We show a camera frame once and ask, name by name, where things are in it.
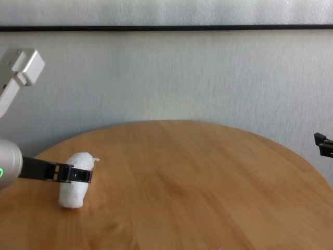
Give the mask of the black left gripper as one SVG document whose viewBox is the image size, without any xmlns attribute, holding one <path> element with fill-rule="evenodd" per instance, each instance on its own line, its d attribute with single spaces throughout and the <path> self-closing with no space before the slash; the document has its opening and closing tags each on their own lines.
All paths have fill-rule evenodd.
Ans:
<svg viewBox="0 0 333 250">
<path fill-rule="evenodd" d="M 55 162 L 23 156 L 22 168 L 19 177 L 33 180 L 55 181 L 60 183 L 91 183 L 92 175 L 92 170 L 75 168 L 74 165 L 59 165 Z"/>
</svg>

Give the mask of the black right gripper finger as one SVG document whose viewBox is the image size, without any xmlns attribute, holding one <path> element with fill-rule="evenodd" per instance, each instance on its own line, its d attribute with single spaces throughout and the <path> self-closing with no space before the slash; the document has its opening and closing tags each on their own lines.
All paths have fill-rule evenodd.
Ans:
<svg viewBox="0 0 333 250">
<path fill-rule="evenodd" d="M 316 146 L 319 147 L 319 152 L 321 156 L 332 157 L 333 154 L 333 142 L 326 138 L 325 135 L 320 133 L 314 134 L 314 140 Z"/>
</svg>

